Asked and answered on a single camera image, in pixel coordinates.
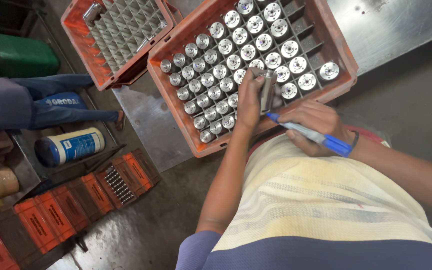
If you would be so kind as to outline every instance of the purple sleeve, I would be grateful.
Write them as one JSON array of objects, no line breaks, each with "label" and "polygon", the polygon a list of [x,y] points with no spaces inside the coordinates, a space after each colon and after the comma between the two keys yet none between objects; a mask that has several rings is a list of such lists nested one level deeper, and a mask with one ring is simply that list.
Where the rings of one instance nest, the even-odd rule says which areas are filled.
[{"label": "purple sleeve", "polygon": [[203,230],[184,239],[179,246],[176,270],[202,269],[219,238],[221,238],[219,233]]}]

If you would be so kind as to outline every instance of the blue jeans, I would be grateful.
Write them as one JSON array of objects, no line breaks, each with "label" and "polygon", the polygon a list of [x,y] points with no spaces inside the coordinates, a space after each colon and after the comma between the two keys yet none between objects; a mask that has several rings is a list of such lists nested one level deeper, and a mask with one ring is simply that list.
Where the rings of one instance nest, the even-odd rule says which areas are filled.
[{"label": "blue jeans", "polygon": [[[27,88],[33,97],[33,101],[93,84],[91,76],[87,74],[61,74],[10,80]],[[87,120],[112,122],[117,119],[118,112],[115,110],[77,109],[34,103],[33,120],[28,129],[44,129],[51,126]]]}]

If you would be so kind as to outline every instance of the person's left hand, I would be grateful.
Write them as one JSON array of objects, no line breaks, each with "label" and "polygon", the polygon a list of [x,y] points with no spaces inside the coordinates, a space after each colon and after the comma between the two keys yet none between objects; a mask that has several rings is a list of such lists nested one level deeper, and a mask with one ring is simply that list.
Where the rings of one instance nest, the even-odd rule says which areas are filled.
[{"label": "person's left hand", "polygon": [[265,82],[262,70],[250,67],[244,75],[237,94],[237,121],[235,129],[244,129],[250,134],[258,125],[261,113],[259,91]]}]

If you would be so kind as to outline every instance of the steel table surface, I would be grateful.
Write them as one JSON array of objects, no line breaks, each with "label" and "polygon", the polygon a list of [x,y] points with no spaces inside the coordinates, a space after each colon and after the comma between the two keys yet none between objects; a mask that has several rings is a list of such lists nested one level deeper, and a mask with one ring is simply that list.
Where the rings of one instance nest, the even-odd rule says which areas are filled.
[{"label": "steel table surface", "polygon": [[[200,0],[170,1],[187,16]],[[432,1],[327,0],[362,75],[432,40]],[[146,73],[133,85],[113,89],[159,172],[193,154]]]}]

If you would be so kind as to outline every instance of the person's right hand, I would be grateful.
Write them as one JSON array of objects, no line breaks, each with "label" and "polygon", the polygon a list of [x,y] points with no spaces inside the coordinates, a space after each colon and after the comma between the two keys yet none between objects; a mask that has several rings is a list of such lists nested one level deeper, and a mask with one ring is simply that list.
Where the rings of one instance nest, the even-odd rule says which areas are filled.
[{"label": "person's right hand", "polygon": [[[281,123],[292,122],[301,124],[321,134],[329,134],[350,144],[353,142],[354,133],[344,128],[336,111],[314,100],[305,100],[294,111],[278,118]],[[310,157],[336,156],[336,153],[326,147],[316,144],[295,130],[286,131],[286,135]]]}]

